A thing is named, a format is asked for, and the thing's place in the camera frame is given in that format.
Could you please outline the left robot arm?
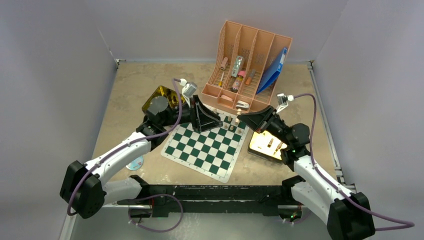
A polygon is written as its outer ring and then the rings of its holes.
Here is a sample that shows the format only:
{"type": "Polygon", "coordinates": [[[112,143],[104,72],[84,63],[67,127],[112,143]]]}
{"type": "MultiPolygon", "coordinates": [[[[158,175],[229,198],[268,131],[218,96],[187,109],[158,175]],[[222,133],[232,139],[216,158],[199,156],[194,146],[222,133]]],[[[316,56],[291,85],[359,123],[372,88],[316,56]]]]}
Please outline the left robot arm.
{"type": "Polygon", "coordinates": [[[76,160],[67,167],[59,195],[68,204],[69,216],[87,219],[97,213],[112,195],[106,189],[107,182],[130,162],[160,146],[180,124],[191,124],[197,133],[223,126],[219,115],[196,94],[186,103],[178,96],[175,107],[165,96],[153,97],[146,104],[143,123],[121,144],[95,159],[85,163],[76,160]]]}

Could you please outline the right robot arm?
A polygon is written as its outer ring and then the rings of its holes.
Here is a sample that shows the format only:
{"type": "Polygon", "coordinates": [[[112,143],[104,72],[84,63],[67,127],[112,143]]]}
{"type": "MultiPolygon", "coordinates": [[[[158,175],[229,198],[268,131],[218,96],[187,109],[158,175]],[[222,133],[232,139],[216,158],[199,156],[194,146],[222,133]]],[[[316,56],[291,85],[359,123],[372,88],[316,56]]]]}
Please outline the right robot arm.
{"type": "Polygon", "coordinates": [[[376,233],[370,203],[361,192],[337,182],[314,159],[310,143],[310,128],[297,123],[288,126],[272,106],[238,115],[237,120],[260,134],[268,132],[286,144],[280,150],[284,165],[295,172],[300,181],[281,189],[280,196],[288,204],[302,203],[326,225],[333,240],[363,240],[376,233]]]}

